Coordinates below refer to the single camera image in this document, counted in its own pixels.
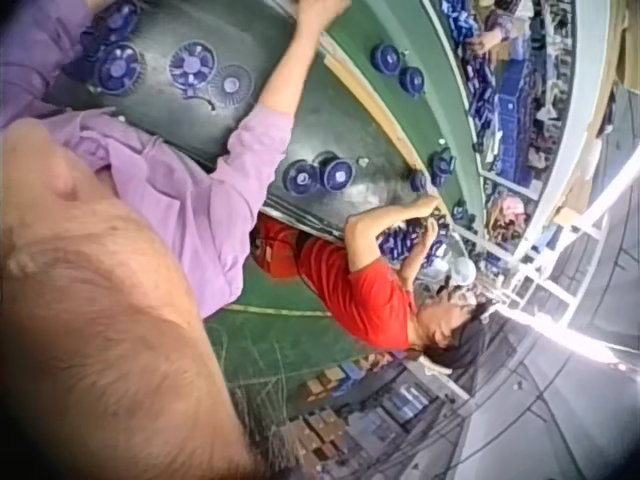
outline factory floor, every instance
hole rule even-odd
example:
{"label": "factory floor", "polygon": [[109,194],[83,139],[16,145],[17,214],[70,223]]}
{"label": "factory floor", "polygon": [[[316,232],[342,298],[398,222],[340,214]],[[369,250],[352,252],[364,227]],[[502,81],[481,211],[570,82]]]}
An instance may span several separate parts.
{"label": "factory floor", "polygon": [[275,388],[282,402],[319,371],[366,351],[326,316],[302,282],[274,282],[251,259],[244,278],[232,307],[238,310],[206,321],[230,387],[255,387],[258,395]]}

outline black hair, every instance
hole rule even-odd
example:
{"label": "black hair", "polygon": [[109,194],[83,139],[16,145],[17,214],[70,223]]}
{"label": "black hair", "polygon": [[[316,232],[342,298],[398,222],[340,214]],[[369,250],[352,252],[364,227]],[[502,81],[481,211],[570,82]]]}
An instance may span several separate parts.
{"label": "black hair", "polygon": [[428,346],[422,353],[432,362],[451,370],[472,365],[485,350],[486,332],[482,317],[492,305],[492,302],[487,301],[473,307],[470,320],[452,333],[452,337],[458,338],[455,345],[446,348]]}

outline hand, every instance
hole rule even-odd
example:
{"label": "hand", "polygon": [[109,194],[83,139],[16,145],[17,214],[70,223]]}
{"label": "hand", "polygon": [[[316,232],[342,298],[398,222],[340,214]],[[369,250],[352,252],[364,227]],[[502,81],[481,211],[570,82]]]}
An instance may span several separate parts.
{"label": "hand", "polygon": [[351,5],[351,0],[299,0],[298,31],[319,36]]}
{"label": "hand", "polygon": [[412,208],[415,211],[413,217],[428,217],[440,205],[440,197],[426,195],[416,200]]}
{"label": "hand", "polygon": [[435,218],[428,218],[426,228],[416,246],[426,255],[436,238],[438,238],[438,222]]}
{"label": "hand", "polygon": [[502,32],[496,28],[467,40],[467,46],[476,55],[484,55],[500,42],[502,42]]}

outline red shirt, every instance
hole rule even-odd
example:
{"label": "red shirt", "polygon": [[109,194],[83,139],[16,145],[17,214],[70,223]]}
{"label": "red shirt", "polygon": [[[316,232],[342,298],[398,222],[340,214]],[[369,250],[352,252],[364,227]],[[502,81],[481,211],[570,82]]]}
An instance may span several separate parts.
{"label": "red shirt", "polygon": [[413,295],[382,257],[351,273],[344,247],[313,238],[302,249],[298,268],[351,335],[376,348],[409,348],[407,324],[414,310]]}

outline person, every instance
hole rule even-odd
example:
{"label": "person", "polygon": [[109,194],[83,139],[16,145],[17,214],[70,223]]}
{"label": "person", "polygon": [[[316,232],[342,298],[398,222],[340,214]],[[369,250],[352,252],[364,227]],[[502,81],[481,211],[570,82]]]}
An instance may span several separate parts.
{"label": "person", "polygon": [[349,217],[344,246],[312,237],[261,214],[252,233],[252,257],[271,277],[301,277],[336,322],[367,345],[424,354],[447,368],[471,364],[484,346],[479,322],[485,305],[457,302],[444,286],[416,307],[414,280],[438,233],[433,218],[396,272],[380,255],[377,237],[390,226],[431,215],[437,197],[380,207]]}
{"label": "person", "polygon": [[108,3],[26,1],[0,45],[1,403],[62,478],[272,478],[202,317],[240,291],[318,39],[349,2],[300,1],[287,52],[211,176],[102,111],[41,100]]}
{"label": "person", "polygon": [[[62,65],[78,50],[92,15],[113,0],[29,0],[8,24],[0,46],[3,104],[0,128],[21,118],[21,129],[51,137],[52,155],[26,158],[38,175],[55,175],[60,195],[73,195],[72,164],[97,177],[109,195],[144,217],[178,258],[206,317],[242,290],[249,231],[267,186],[285,157],[294,114],[315,58],[320,33],[350,0],[301,0],[291,44],[271,75],[257,106],[229,139],[229,154],[206,175],[161,139],[118,121],[103,110],[59,113],[42,97]],[[48,162],[43,170],[42,162]],[[46,200],[51,188],[33,192]]]}
{"label": "person", "polygon": [[503,42],[529,33],[534,15],[531,0],[481,0],[479,3],[491,9],[484,19],[484,31],[467,42],[474,54],[484,55]]}

